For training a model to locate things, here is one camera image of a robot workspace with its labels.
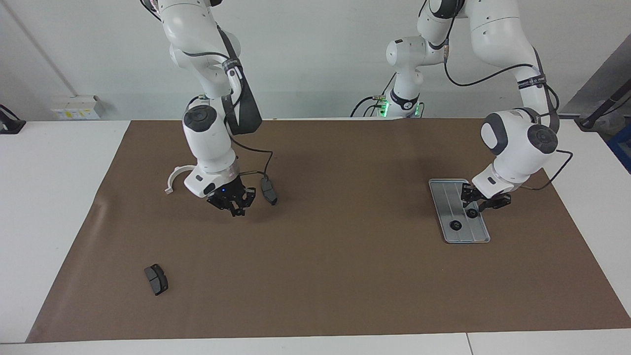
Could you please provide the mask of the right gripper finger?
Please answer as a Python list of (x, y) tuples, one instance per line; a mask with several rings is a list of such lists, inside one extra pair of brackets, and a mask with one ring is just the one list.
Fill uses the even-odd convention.
[(236, 216), (234, 202), (221, 196), (209, 196), (207, 202), (220, 211), (229, 211), (231, 216)]
[(238, 216), (244, 216), (255, 199), (255, 188), (244, 188), (243, 196), (238, 197)]

